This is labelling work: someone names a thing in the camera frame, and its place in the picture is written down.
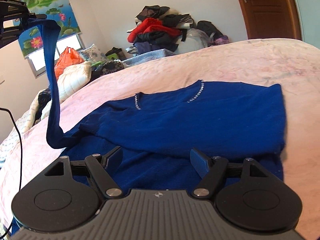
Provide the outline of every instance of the door frame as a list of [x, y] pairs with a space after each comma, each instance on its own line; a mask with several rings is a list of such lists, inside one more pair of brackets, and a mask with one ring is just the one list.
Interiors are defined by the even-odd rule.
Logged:
[[[302, 40], [300, 21], [299, 21], [299, 15], [298, 15], [296, 2], [295, 2], [295, 0], [286, 0], [286, 2], [288, 4], [288, 8], [289, 8], [289, 15], [290, 15], [291, 25], [292, 25], [292, 29], [293, 29], [293, 36], [296, 40]], [[242, 10], [245, 27], [247, 29], [248, 39], [252, 39], [251, 30], [249, 28], [249, 19], [248, 19], [248, 15], [247, 15], [247, 12], [245, 9], [244, 0], [239, 0], [239, 3], [240, 3], [241, 10]]]

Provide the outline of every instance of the black cable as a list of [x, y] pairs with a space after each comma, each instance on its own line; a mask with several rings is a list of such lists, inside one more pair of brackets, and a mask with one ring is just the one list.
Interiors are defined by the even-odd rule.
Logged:
[[[19, 132], [18, 127], [17, 127], [17, 125], [16, 125], [16, 123], [15, 123], [15, 121], [14, 121], [14, 119], [13, 119], [13, 116], [12, 116], [10, 110], [9, 110], [9, 109], [6, 109], [6, 108], [1, 108], [1, 107], [0, 107], [0, 111], [6, 111], [6, 112], [9, 113], [9, 115], [10, 115], [10, 117], [11, 117], [11, 121], [12, 121], [15, 129], [17, 130], [18, 135], [19, 135], [20, 149], [21, 149], [21, 159], [20, 159], [20, 183], [19, 183], [19, 191], [20, 191], [20, 190], [21, 190], [21, 182], [22, 182], [22, 140], [21, 140], [21, 135], [20, 135], [20, 132]], [[7, 231], [4, 233], [3, 236], [0, 234], [0, 240], [1, 240], [1, 239], [4, 239], [5, 236], [9, 233], [9, 231], [10, 231], [10, 229], [11, 229], [11, 227], [12, 227], [12, 223], [13, 223], [13, 220], [12, 220], [9, 228], [8, 228]]]

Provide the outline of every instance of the window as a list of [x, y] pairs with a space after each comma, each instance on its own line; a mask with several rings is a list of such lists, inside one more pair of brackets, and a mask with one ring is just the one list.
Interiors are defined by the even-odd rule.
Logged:
[[[83, 49], [79, 35], [75, 34], [57, 42], [56, 53], [54, 54], [55, 63], [59, 59], [60, 54], [66, 49], [66, 47], [70, 47], [75, 50]], [[45, 72], [43, 48], [31, 53], [27, 57], [27, 59], [36, 77]]]

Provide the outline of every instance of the crosshair logo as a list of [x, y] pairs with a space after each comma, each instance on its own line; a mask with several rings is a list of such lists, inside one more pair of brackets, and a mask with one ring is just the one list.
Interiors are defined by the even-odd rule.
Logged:
[[154, 196], [156, 196], [157, 198], [161, 198], [163, 194], [161, 192], [157, 192], [154, 194]]

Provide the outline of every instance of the pink lotus flower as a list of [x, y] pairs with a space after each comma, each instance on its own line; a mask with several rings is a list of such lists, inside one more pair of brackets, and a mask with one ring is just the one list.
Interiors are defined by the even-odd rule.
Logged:
[[32, 38], [32, 41], [30, 42], [31, 44], [31, 47], [33, 47], [34, 49], [35, 48], [40, 48], [42, 46], [42, 39], [41, 39], [41, 36], [39, 37], [35, 37], [35, 38]]
[[64, 13], [59, 13], [60, 20], [65, 21], [66, 20], [66, 15]]

